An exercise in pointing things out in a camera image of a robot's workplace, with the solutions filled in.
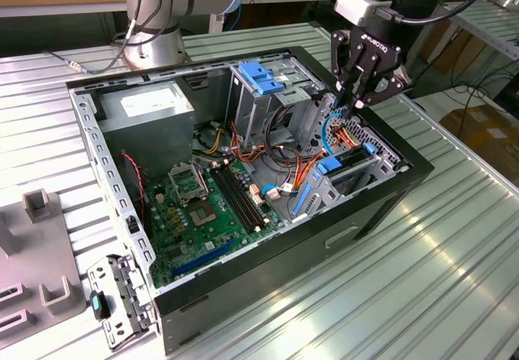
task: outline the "red cable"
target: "red cable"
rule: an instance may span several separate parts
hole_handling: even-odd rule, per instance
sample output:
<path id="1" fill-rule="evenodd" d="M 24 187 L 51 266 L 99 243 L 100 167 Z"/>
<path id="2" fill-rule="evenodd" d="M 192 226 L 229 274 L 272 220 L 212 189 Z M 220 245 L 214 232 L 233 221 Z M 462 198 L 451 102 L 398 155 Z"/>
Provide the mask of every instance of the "red cable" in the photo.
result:
<path id="1" fill-rule="evenodd" d="M 143 222 L 144 222 L 144 187 L 143 187 L 143 179 L 140 177 L 140 171 L 139 167 L 135 163 L 135 161 L 130 157 L 130 155 L 127 155 L 126 153 L 121 153 L 130 163 L 133 165 L 133 169 L 135 170 L 135 173 L 137 174 L 137 178 L 139 179 L 139 189 L 140 189 L 140 205 L 143 209 Z"/>

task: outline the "aluminum table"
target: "aluminum table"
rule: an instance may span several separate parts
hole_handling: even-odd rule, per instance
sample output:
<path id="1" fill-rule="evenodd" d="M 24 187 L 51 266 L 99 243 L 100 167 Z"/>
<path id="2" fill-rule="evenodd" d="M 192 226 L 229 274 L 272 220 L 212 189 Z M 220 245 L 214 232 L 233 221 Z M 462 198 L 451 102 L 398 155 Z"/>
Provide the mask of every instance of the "aluminum table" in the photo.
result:
<path id="1" fill-rule="evenodd" d="M 458 5 L 459 3 L 444 4 L 437 9 L 436 13 L 450 11 Z M 519 60 L 519 12 L 502 9 L 489 1 L 477 1 L 460 14 L 454 15 L 450 21 L 451 25 L 427 59 L 428 62 L 432 62 L 443 52 L 460 29 L 466 30 L 493 48 L 481 63 L 482 70 L 472 83 L 477 83 L 486 74 L 500 54 L 513 61 Z M 408 55 L 406 64 L 408 67 L 418 56 L 433 28 L 434 25 L 425 27 L 414 43 Z"/>
<path id="2" fill-rule="evenodd" d="M 195 61 L 302 45 L 330 68 L 308 24 L 187 37 Z M 65 54 L 92 68 L 110 47 Z M 110 73 L 125 71 L 119 62 Z M 42 54 L 0 60 L 0 205 L 59 193 L 81 278 L 121 253 L 64 83 Z M 374 110 L 434 166 L 376 231 L 203 334 L 171 358 L 502 358 L 519 346 L 519 191 L 405 96 Z M 163 358 L 154 332 L 112 354 L 88 308 L 0 358 Z"/>

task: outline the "metal bracket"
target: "metal bracket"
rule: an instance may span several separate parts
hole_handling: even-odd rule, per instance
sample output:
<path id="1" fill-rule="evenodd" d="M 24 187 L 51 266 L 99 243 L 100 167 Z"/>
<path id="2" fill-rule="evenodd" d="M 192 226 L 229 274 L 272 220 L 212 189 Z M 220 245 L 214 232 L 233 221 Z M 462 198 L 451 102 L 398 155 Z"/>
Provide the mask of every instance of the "metal bracket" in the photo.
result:
<path id="1" fill-rule="evenodd" d="M 142 335 L 157 321 L 144 278 L 132 256 L 107 256 L 87 274 L 90 286 L 97 295 L 102 294 L 109 308 L 109 317 L 102 325 L 111 350 Z"/>

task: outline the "wire bundle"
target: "wire bundle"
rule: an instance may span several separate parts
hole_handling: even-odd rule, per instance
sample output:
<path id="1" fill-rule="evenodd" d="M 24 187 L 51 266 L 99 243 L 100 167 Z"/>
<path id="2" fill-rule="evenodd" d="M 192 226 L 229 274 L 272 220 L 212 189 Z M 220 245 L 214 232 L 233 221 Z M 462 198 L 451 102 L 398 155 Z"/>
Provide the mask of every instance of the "wire bundle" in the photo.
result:
<path id="1" fill-rule="evenodd" d="M 224 132 L 223 129 L 217 129 L 217 138 L 215 139 L 214 141 L 214 145 L 212 147 L 210 147 L 210 149 L 208 149 L 207 151 L 205 151 L 208 155 L 212 155 L 214 152 L 216 152 L 218 150 L 218 147 L 220 146 L 220 137 L 221 137 L 221 134 Z"/>
<path id="2" fill-rule="evenodd" d="M 234 125 L 234 122 L 230 123 L 230 128 L 233 131 L 233 137 L 230 140 L 230 150 L 231 153 L 233 153 L 233 155 L 235 155 L 240 161 L 243 161 L 244 163 L 251 163 L 258 160 L 258 158 L 265 153 L 264 145 L 259 145 L 258 147 L 253 148 L 249 153 L 242 154 L 242 149 L 240 148 L 240 143 L 238 142 L 238 133 L 236 132 L 236 126 Z"/>
<path id="3" fill-rule="evenodd" d="M 144 221 L 144 186 L 143 186 L 143 179 L 140 176 L 140 168 L 137 165 L 137 163 L 135 163 L 135 160 L 133 160 L 133 158 L 131 158 L 130 155 L 128 155 L 124 152 L 121 154 L 125 159 L 127 159 L 130 162 L 135 173 L 137 174 L 137 179 L 139 179 L 140 205 L 142 207 L 142 219 Z"/>

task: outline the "motherboard chip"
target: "motherboard chip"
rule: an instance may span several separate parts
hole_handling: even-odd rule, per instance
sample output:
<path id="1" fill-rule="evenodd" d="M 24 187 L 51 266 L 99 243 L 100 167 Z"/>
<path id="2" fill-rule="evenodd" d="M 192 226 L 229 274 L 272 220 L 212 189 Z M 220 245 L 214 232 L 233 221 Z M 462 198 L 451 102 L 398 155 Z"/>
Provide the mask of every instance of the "motherboard chip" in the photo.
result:
<path id="1" fill-rule="evenodd" d="M 187 208 L 187 211 L 196 226 L 207 224 L 217 218 L 214 208 L 207 200 L 192 204 Z"/>
<path id="2" fill-rule="evenodd" d="M 182 256 L 182 251 L 177 246 L 176 248 L 168 250 L 167 255 L 170 259 L 176 259 L 177 257 Z"/>

